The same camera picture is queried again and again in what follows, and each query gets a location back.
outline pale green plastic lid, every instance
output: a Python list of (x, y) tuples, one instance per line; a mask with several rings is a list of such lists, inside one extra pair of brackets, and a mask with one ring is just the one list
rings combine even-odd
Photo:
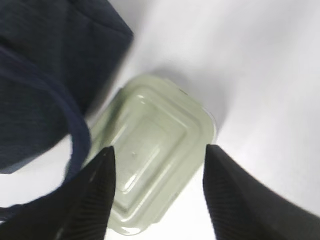
[(174, 83), (141, 75), (122, 88), (91, 129), (92, 159), (113, 145), (116, 190), (108, 227), (134, 235), (158, 222), (205, 159), (216, 127)]

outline navy blue fabric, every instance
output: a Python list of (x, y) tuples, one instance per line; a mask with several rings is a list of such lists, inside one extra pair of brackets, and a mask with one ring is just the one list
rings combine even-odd
[[(82, 116), (112, 84), (132, 38), (107, 0), (0, 1), (0, 45), (63, 85)], [(43, 87), (0, 77), (0, 173), (16, 171), (68, 133), (60, 103)]]
[(69, 91), (23, 56), (3, 46), (0, 46), (0, 77), (47, 91), (48, 97), (52, 97), (61, 107), (72, 137), (73, 149), (65, 176), (65, 181), (70, 180), (80, 171), (89, 153), (91, 138), (87, 124)]

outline fabric strap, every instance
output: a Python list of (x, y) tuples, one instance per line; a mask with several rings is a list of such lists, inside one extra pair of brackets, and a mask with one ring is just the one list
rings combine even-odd
[[(91, 137), (84, 117), (69, 91), (63, 84), (42, 72), (29, 60), (3, 46), (0, 46), (0, 77), (46, 91), (48, 97), (51, 97), (60, 106), (72, 138), (72, 154), (63, 183), (70, 181), (81, 170), (88, 156)], [(22, 206), (0, 208), (0, 221), (9, 219)]]

